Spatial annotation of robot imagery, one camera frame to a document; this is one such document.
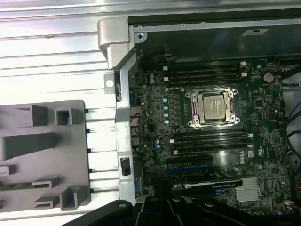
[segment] metal frame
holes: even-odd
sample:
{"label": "metal frame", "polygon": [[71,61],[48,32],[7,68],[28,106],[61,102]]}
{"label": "metal frame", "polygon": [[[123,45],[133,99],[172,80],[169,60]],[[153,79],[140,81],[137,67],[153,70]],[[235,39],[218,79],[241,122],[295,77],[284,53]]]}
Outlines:
{"label": "metal frame", "polygon": [[92,201],[77,211],[0,213],[5,225],[61,225],[119,198],[113,73],[97,44],[104,17],[300,8],[299,0],[152,1],[10,0],[0,2],[0,105],[81,99],[85,102]]}

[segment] heatsink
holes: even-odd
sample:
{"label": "heatsink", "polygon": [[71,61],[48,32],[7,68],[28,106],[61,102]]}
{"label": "heatsink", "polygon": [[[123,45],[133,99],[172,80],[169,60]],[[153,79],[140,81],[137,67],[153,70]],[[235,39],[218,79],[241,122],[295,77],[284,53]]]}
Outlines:
{"label": "heatsink", "polygon": [[235,188],[236,199],[239,202],[260,200],[261,194],[257,177],[243,178],[243,185]]}

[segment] dell logo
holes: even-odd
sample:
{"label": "dell logo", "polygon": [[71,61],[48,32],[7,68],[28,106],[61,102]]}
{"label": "dell logo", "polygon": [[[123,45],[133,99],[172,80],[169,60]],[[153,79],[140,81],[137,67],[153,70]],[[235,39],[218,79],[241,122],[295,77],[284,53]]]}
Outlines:
{"label": "dell logo", "polygon": [[240,164],[244,165],[245,164],[244,150],[239,152],[239,157],[240,157]]}

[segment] blue capacitor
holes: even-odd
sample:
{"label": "blue capacitor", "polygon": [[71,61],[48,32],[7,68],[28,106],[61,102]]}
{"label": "blue capacitor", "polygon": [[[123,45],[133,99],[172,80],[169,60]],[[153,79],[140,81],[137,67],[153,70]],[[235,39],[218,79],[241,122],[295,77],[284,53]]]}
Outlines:
{"label": "blue capacitor", "polygon": [[260,164],[257,165],[257,169],[258,169],[258,170],[262,170],[262,168],[263,168],[262,165],[260,165]]}

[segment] screw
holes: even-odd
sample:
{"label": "screw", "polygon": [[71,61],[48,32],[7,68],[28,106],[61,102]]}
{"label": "screw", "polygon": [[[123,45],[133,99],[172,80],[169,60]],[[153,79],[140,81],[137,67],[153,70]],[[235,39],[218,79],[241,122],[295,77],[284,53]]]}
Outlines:
{"label": "screw", "polygon": [[207,207],[213,207],[214,204],[213,204],[212,202],[206,202],[206,203],[205,203],[205,206],[207,206]]}
{"label": "screw", "polygon": [[126,207],[126,206],[127,206],[127,205],[124,204],[124,203],[121,203],[121,204],[118,205],[118,207],[120,207],[120,208],[123,208],[123,207]]}
{"label": "screw", "polygon": [[174,202],[179,202],[179,201],[181,201],[181,198],[180,198],[180,197],[174,197],[174,198],[173,198],[173,201],[174,201]]}

